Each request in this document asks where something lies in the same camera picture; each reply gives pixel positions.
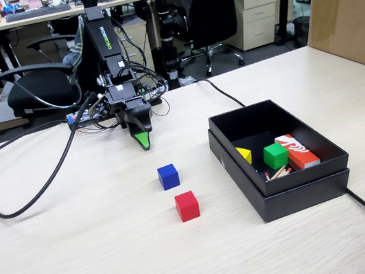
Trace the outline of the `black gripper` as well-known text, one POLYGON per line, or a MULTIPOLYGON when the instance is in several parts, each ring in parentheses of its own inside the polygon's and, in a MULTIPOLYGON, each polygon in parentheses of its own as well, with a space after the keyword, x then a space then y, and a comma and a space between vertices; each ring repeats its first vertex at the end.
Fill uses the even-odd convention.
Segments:
POLYGON ((144 150, 150 149, 152 107, 137 95, 132 82, 113 85, 106 94, 109 113, 122 124, 127 123, 132 137, 144 150))

